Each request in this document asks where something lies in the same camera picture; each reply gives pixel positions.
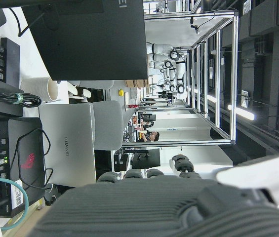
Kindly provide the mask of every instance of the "red logo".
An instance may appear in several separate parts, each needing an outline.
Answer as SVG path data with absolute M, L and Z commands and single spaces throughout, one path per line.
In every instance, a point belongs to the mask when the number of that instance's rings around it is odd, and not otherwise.
M 34 159 L 35 159 L 35 155 L 34 153 L 31 153 L 28 157 L 27 160 L 24 164 L 21 165 L 22 169 L 30 169 L 33 167 L 34 164 Z

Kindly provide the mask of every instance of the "power strip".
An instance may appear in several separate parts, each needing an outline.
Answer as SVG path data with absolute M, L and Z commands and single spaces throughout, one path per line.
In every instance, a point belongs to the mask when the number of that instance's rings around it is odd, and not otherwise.
M 20 87 L 20 46 L 8 38 L 1 38 L 4 48 L 3 82 Z

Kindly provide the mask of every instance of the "metal frame enclosure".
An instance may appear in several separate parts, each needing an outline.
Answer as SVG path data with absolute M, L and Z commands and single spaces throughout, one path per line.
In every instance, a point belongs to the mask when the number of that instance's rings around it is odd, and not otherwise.
M 191 89 L 192 101 L 185 102 L 185 104 L 174 105 L 174 106 L 153 106 L 144 107 L 140 106 L 137 112 L 158 112 L 158 111 L 180 111 L 187 110 L 192 111 L 197 114 L 200 118 L 206 121 L 211 128 L 213 128 L 217 133 L 220 134 L 222 139 L 213 140 L 194 140 L 194 141 L 158 141 L 158 142 L 133 142 L 133 143 L 123 143 L 122 147 L 171 147 L 171 146 L 200 146 L 200 145 L 230 145 L 236 142 L 236 102 L 237 102 L 237 60 L 238 60 L 238 13 L 233 11 L 219 11 L 213 13 L 200 13 L 194 14 L 193 10 L 191 12 L 175 12 L 175 13 L 164 13 L 164 14 L 152 14 L 145 15 L 145 21 L 158 21 L 162 19 L 180 20 L 188 18 L 200 18 L 200 19 L 210 19 L 214 17 L 221 18 L 221 21 L 217 23 L 213 28 L 201 36 L 198 41 L 193 45 L 186 47 L 179 47 L 180 51 L 187 53 L 187 58 L 189 59 L 189 54 L 191 54 L 191 63 L 188 60 L 187 73 L 185 76 L 186 81 L 191 81 L 192 84 L 188 85 Z M 232 34 L 232 68 L 231 68 L 231 110 L 230 110 L 230 133 L 227 134 L 220 127 L 220 65 L 221 65 L 221 30 L 227 25 L 232 24 L 233 34 Z M 215 105 L 215 123 L 209 120 L 208 116 L 208 39 L 216 35 L 216 60 L 215 60 L 215 95 L 216 95 L 216 105 Z M 204 113 L 200 112 L 200 101 L 201 101 L 201 91 L 200 91 L 200 45 L 203 44 L 204 52 Z M 194 50 L 197 52 L 196 68 L 195 68 L 195 58 Z M 195 82 L 197 83 L 197 96 L 195 95 Z

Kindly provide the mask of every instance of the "silver laptop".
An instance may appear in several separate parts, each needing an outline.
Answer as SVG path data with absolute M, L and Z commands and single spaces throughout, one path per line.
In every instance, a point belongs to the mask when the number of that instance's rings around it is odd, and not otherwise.
M 46 168 L 53 168 L 50 183 L 80 187 L 96 182 L 93 149 L 92 105 L 42 105 L 40 119 L 51 148 Z M 48 142 L 44 139 L 44 151 Z

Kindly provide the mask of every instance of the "qr code label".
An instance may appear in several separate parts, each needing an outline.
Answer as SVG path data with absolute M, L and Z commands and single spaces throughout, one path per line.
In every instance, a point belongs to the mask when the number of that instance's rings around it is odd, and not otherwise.
M 23 183 L 21 180 L 15 181 L 18 185 L 21 187 L 23 186 Z M 11 185 L 11 199 L 12 199 L 12 209 L 15 209 L 19 205 L 23 203 L 23 194 L 22 192 L 15 187 L 14 185 Z

